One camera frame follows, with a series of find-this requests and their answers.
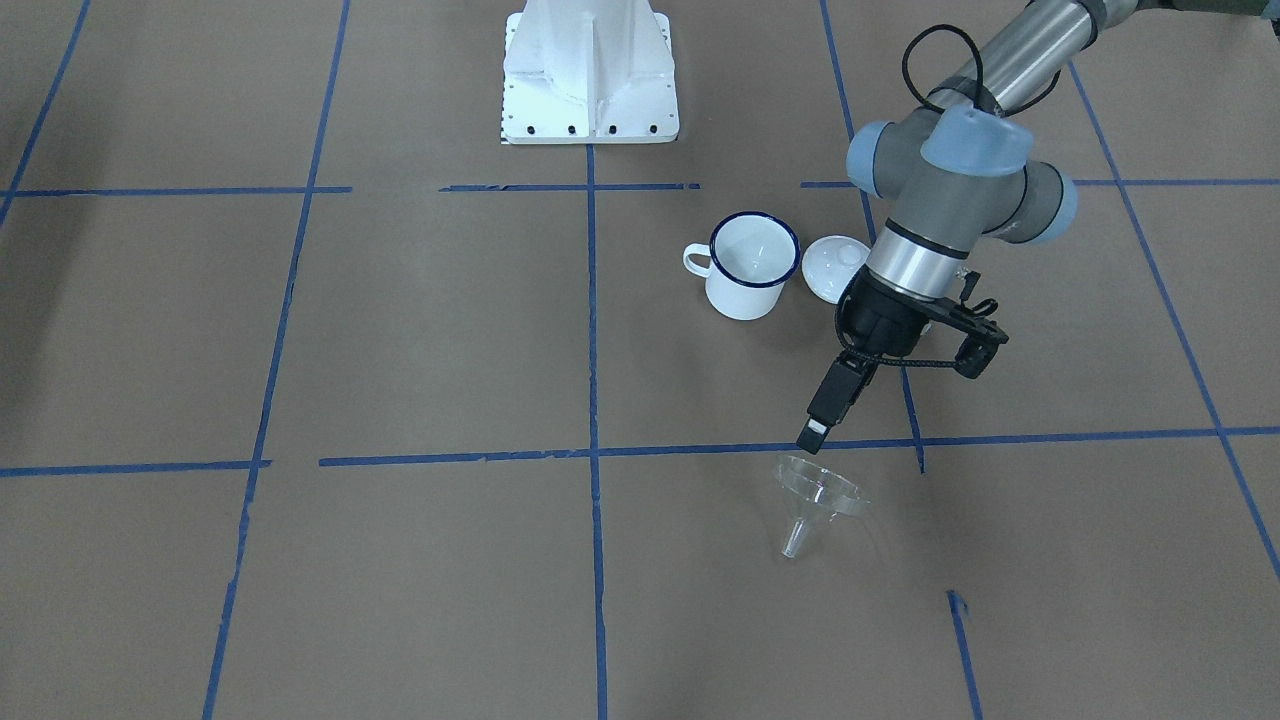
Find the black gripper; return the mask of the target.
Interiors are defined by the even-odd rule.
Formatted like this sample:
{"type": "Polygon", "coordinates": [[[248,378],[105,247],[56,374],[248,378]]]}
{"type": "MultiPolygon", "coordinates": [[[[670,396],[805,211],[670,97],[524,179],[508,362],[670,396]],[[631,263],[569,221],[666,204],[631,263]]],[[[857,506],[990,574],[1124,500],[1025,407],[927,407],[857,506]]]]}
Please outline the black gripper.
{"type": "Polygon", "coordinates": [[[841,351],[831,363],[808,406],[796,446],[818,455],[869,383],[869,366],[945,366],[945,360],[911,360],[925,324],[941,316],[945,302],[902,293],[859,270],[842,292],[835,311],[841,351]]]}

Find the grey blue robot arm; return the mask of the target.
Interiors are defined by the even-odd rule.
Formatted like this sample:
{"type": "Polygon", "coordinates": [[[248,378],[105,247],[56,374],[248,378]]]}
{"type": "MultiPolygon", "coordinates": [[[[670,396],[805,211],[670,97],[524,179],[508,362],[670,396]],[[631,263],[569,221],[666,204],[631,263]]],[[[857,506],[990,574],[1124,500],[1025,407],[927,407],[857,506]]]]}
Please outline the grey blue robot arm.
{"type": "Polygon", "coordinates": [[[963,334],[938,360],[979,377],[1009,336],[995,301],[969,306],[977,274],[966,260],[983,237],[1006,243],[1057,238],[1078,210],[1074,182],[1030,158],[1032,132],[1014,118],[1051,94],[1066,64],[1100,36],[1146,10],[1277,19],[1275,1],[1029,1],[984,47],[964,31],[969,61],[900,122],[870,123],[850,141],[849,179],[891,211],[835,310],[841,350],[806,410],[797,447],[817,454],[881,366],[914,357],[927,325],[963,334]]]}

